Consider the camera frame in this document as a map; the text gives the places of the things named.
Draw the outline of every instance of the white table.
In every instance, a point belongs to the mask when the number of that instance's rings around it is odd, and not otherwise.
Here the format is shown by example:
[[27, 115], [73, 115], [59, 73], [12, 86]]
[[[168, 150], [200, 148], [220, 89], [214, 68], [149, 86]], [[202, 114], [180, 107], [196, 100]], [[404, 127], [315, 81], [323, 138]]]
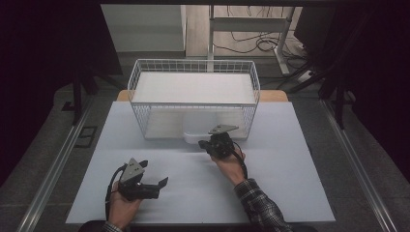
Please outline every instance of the white table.
[[[288, 222], [334, 221], [291, 102], [261, 102], [249, 139], [249, 177], [278, 204]], [[148, 160], [144, 184], [169, 177], [159, 199], [144, 200], [137, 224], [237, 224], [248, 218], [233, 187], [209, 155], [183, 139], [144, 140], [129, 102], [116, 101], [66, 223], [104, 220], [106, 187], [128, 162]]]

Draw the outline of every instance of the person's right hand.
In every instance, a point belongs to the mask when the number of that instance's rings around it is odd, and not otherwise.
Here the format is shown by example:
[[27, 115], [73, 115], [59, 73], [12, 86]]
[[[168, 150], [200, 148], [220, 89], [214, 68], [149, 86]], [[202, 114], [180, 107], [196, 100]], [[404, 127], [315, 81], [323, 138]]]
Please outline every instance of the person's right hand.
[[[235, 152], [242, 157], [243, 160], [245, 159], [245, 153], [241, 153], [239, 149], [235, 149]], [[228, 178], [234, 186], [237, 186], [245, 180], [241, 164], [234, 155], [231, 154], [225, 159], [217, 159], [211, 156], [211, 160], [217, 164], [223, 175]]]
[[110, 207], [108, 221], [124, 231], [135, 217], [142, 199], [136, 199], [133, 201], [127, 200], [118, 191], [118, 182], [115, 182], [112, 187], [109, 201]]

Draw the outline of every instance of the white wire basket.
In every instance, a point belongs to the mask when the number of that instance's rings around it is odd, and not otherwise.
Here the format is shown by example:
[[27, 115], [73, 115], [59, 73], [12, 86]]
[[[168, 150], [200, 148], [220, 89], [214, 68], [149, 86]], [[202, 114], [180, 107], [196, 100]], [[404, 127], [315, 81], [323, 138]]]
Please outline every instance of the white wire basket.
[[189, 143], [219, 124], [239, 127], [230, 136], [246, 140], [260, 97], [252, 61], [137, 60], [128, 90], [146, 139]]

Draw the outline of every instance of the sleeve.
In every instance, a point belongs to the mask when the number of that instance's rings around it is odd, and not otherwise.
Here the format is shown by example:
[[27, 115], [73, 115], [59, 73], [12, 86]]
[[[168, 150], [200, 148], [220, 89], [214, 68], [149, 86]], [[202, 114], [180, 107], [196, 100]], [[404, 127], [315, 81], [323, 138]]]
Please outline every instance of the sleeve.
[[102, 232], [123, 232], [120, 228], [106, 221], [102, 227]]
[[252, 224], [262, 231], [292, 231], [292, 227], [284, 221], [278, 205], [260, 189], [255, 180], [247, 179], [234, 190]]

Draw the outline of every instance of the equipment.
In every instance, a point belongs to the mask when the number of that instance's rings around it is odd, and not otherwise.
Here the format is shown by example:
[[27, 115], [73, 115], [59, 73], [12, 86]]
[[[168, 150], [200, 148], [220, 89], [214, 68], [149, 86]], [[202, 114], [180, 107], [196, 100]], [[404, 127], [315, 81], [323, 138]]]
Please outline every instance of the equipment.
[[[247, 167], [244, 163], [244, 157], [242, 154], [241, 147], [237, 143], [235, 143], [229, 136], [228, 132], [236, 130], [238, 127], [236, 126], [228, 126], [228, 125], [217, 125], [208, 133], [211, 134], [211, 139], [209, 141], [200, 140], [198, 142], [199, 147], [201, 149], [205, 149], [206, 152], [219, 160], [226, 159], [231, 154], [238, 159], [238, 162], [241, 164], [242, 170], [244, 171], [245, 179], [248, 178], [248, 171]], [[241, 155], [235, 151], [235, 146], [238, 146]]]
[[168, 178], [161, 180], [157, 185], [144, 185], [141, 183], [142, 176], [148, 165], [148, 160], [137, 162], [134, 158], [130, 159], [128, 164], [124, 164], [115, 171], [112, 176], [111, 182], [106, 191], [105, 197], [105, 215], [108, 219], [109, 216], [109, 199], [112, 191], [112, 184], [118, 172], [123, 171], [120, 180], [118, 182], [118, 191], [127, 200], [133, 201], [135, 199], [158, 199], [160, 196], [160, 190], [168, 183]]

